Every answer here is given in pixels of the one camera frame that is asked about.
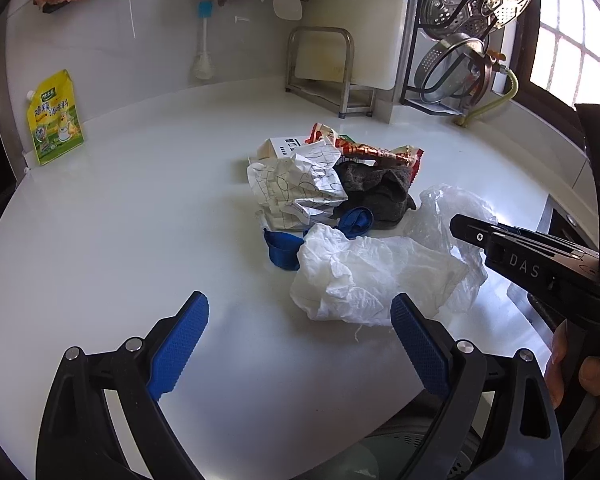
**spatula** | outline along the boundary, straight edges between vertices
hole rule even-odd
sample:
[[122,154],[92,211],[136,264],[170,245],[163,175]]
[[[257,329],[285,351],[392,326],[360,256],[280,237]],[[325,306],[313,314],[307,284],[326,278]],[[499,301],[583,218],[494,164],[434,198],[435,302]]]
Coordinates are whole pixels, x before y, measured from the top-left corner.
[[298,21],[302,19],[302,3],[300,0],[273,0],[276,16],[283,20]]

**fingernail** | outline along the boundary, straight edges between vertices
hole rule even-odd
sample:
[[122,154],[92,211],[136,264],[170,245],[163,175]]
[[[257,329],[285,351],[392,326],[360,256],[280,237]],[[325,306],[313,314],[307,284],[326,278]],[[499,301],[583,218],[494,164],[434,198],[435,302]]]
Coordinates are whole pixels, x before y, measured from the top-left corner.
[[600,373],[600,359],[587,357],[580,367],[580,378],[584,381],[592,381]]
[[557,361],[557,355],[558,355],[558,352],[556,351],[557,350],[556,349],[557,346],[558,346],[557,339],[554,338],[551,341],[551,362],[554,365],[555,365],[555,362]]

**blue cloth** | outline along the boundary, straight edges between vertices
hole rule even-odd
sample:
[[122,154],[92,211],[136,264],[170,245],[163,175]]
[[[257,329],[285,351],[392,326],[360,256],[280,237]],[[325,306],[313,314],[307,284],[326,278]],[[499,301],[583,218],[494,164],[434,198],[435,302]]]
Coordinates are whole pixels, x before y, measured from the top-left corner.
[[[364,236],[369,232],[374,223],[373,213],[366,207],[355,207],[340,218],[339,229],[349,239]],[[304,239],[289,233],[280,231],[268,231],[264,229],[264,240],[269,247],[269,260],[285,270],[298,270],[298,251],[304,243]]]

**plastic bag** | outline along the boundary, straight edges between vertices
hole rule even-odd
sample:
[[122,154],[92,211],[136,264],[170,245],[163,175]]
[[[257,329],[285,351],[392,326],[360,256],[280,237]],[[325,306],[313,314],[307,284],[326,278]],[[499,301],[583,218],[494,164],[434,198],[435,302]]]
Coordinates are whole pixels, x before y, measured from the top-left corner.
[[433,186],[420,194],[420,200],[420,208],[408,216],[404,235],[433,251],[454,254],[469,266],[467,276],[445,303],[445,307],[452,312],[467,312],[488,275],[482,263],[480,249],[455,238],[449,229],[449,222],[456,214],[492,224],[496,224],[498,220],[488,203],[459,187],[447,184]]
[[310,319],[367,326],[391,326],[391,302],[401,292],[424,316],[435,316],[469,270],[450,254],[411,238],[347,240],[324,224],[306,234],[298,260],[291,298]]

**red snack bag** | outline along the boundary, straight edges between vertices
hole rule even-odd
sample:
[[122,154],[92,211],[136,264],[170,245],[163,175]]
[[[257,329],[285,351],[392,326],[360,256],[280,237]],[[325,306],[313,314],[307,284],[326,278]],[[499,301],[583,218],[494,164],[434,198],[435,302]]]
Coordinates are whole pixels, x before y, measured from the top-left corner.
[[357,160],[374,160],[375,166],[396,166],[405,165],[413,168],[411,173],[411,182],[416,178],[420,169],[420,159],[424,152],[420,148],[413,146],[401,146],[394,150],[384,148],[374,148],[368,144],[360,144],[347,136],[339,135],[335,130],[326,124],[316,123],[311,130],[311,135],[305,141],[306,144],[313,144],[320,139],[325,139],[340,150],[343,157]]

